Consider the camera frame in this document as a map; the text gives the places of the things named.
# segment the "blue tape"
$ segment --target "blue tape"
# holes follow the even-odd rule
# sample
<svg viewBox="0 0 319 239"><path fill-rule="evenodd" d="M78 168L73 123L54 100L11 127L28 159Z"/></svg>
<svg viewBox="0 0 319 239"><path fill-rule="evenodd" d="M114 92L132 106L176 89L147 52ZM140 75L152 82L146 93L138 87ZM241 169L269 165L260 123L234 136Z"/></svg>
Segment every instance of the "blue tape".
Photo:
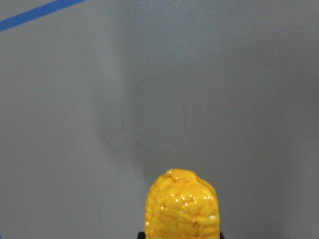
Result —
<svg viewBox="0 0 319 239"><path fill-rule="evenodd" d="M83 1L86 1L86 0L57 0L57 1L50 2L46 5L37 7L30 11L26 11L22 14L0 21L0 32L13 28L15 26L19 26L26 22L35 20L37 18L43 17L45 15L54 13L56 11L60 11L64 8L78 4Z"/></svg>

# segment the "toy corn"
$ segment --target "toy corn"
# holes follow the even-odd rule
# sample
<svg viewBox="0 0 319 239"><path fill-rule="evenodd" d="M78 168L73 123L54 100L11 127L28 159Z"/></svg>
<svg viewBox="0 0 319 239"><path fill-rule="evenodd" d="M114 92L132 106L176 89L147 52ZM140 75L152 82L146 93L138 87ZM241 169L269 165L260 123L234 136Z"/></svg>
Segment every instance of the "toy corn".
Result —
<svg viewBox="0 0 319 239"><path fill-rule="evenodd" d="M146 239L220 239L215 189L192 171L167 171L148 193L145 235Z"/></svg>

